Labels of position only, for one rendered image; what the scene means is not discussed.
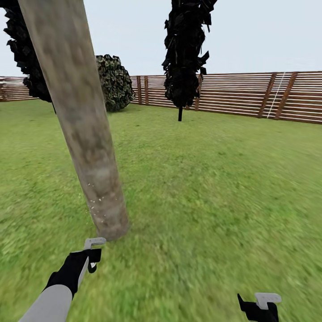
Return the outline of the pesticide atomizer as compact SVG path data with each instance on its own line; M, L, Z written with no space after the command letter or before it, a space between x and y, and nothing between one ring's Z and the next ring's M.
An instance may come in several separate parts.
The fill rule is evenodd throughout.
M88 264L88 271L90 273L95 272L97 270L97 264L96 263L89 263Z

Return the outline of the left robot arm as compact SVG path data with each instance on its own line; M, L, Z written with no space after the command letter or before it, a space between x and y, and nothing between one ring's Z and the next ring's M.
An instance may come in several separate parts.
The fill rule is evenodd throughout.
M104 244L106 238L87 238L83 251L70 253L60 270L52 273L41 295L19 322L67 322L71 301L81 286L88 264L101 261L102 250L92 246Z

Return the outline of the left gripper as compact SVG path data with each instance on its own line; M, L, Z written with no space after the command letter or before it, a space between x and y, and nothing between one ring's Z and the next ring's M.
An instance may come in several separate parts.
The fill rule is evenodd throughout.
M100 249L87 249L86 252L90 254L89 263L98 263L101 261L101 252Z

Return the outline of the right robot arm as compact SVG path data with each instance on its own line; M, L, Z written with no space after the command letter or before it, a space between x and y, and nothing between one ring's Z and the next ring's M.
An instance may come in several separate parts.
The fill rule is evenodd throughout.
M257 302L247 302L239 299L241 311L246 312L249 321L279 322L277 307L274 303L280 303L281 297L277 293L254 293Z

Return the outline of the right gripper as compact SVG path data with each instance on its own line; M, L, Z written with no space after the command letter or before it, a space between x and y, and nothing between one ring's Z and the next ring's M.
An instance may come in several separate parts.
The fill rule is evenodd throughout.
M267 303L268 310L260 309L256 302L247 302L239 299L241 311L246 312L249 321L265 322L268 319L279 322L277 307L274 303Z

